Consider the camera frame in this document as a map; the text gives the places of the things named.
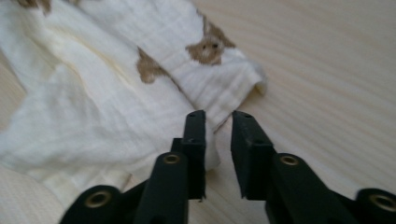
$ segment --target folded fabric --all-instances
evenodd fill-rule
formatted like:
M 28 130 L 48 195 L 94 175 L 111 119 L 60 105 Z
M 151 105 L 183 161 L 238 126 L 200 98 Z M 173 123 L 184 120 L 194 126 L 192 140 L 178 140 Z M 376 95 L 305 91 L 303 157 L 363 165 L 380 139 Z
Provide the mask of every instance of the folded fabric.
M 187 0 L 79 1 L 79 8 L 166 70 L 217 129 L 265 75 Z
M 1 1 L 0 48 L 27 91 L 0 133 L 0 162 L 64 206 L 86 188 L 122 188 L 135 170 L 150 169 L 194 110 L 158 64 L 142 78 L 139 69 L 155 64 L 147 53 L 60 0 L 46 16 Z M 210 169 L 219 158 L 209 127 L 206 144 Z

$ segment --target tabletop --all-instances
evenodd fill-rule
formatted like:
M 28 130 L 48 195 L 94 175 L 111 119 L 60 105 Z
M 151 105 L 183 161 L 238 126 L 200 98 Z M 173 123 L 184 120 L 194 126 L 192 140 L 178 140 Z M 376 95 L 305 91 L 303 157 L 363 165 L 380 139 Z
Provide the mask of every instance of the tabletop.
M 256 118 L 278 152 L 304 158 L 330 189 L 349 198 L 363 188 L 396 193 L 395 1 L 193 2 L 268 76 L 265 95 L 253 91 L 238 110 Z M 6 68 L 0 64 L 1 130 L 25 95 Z M 228 119 L 216 132 L 222 163 L 206 175 L 207 199 L 190 203 L 189 223 L 269 223 L 264 202 L 241 199 L 231 130 Z M 4 168 L 0 176 L 24 177 Z M 0 208 L 11 215 L 12 206 L 28 209 L 32 223 L 56 222 L 62 207 L 29 183 L 6 184 L 0 198 L 11 208 Z M 37 202 L 15 204 L 13 197 Z

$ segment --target wooden surface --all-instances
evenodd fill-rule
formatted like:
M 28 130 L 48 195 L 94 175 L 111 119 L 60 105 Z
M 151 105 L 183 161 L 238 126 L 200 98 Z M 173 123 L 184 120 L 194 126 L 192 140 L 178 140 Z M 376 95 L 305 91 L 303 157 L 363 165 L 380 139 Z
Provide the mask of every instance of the wooden surface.
M 370 187 L 396 193 L 395 1 L 194 3 L 264 68 L 267 93 L 251 93 L 239 110 L 259 121 L 277 151 L 304 158 L 330 189 L 347 197 Z M 1 66 L 4 129 L 24 93 Z M 268 223 L 263 202 L 240 199 L 229 150 L 231 128 L 229 119 L 216 134 L 222 164 L 207 174 L 207 200 L 191 202 L 190 223 Z M 27 223 L 21 217 L 56 222 L 62 209 L 45 189 L 0 171 L 0 199 L 8 198 L 0 209 L 15 216 L 10 223 Z M 37 198 L 33 205 L 15 203 L 22 200 L 20 191 L 31 188 L 34 194 L 27 195 Z

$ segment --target light wood grain surface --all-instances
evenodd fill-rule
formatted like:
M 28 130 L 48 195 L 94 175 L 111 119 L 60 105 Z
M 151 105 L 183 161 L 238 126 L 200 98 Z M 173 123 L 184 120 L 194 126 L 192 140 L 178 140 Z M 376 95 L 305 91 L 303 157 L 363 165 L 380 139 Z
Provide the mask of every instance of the light wood grain surface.
M 251 93 L 239 110 L 258 120 L 277 151 L 304 158 L 349 198 L 370 187 L 396 193 L 395 1 L 193 2 L 264 68 L 267 93 Z M 6 64 L 0 68 L 5 129 L 24 91 Z M 231 129 L 229 119 L 216 133 L 222 164 L 207 174 L 207 200 L 191 202 L 190 223 L 268 223 L 263 202 L 240 198 Z M 35 181 L 4 168 L 0 176 L 0 199 L 7 198 L 0 209 L 8 217 L 0 222 L 54 223 L 62 215 Z M 34 202 L 16 203 L 22 195 Z

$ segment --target brown animal print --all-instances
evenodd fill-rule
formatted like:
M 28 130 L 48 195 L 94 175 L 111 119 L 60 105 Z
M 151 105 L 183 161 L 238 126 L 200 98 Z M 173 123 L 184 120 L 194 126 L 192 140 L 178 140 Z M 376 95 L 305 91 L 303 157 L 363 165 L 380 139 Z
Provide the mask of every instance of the brown animal print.
M 18 0 L 22 7 L 43 7 L 44 13 L 50 12 L 50 0 Z
M 140 79 L 144 83 L 153 83 L 157 76 L 169 76 L 169 74 L 145 51 L 139 48 L 140 59 L 136 63 L 137 71 L 140 73 Z
M 190 53 L 191 58 L 199 63 L 221 64 L 221 54 L 224 48 L 235 48 L 235 44 L 206 16 L 202 15 L 202 17 L 204 20 L 204 37 L 198 44 L 187 46 L 186 50 Z

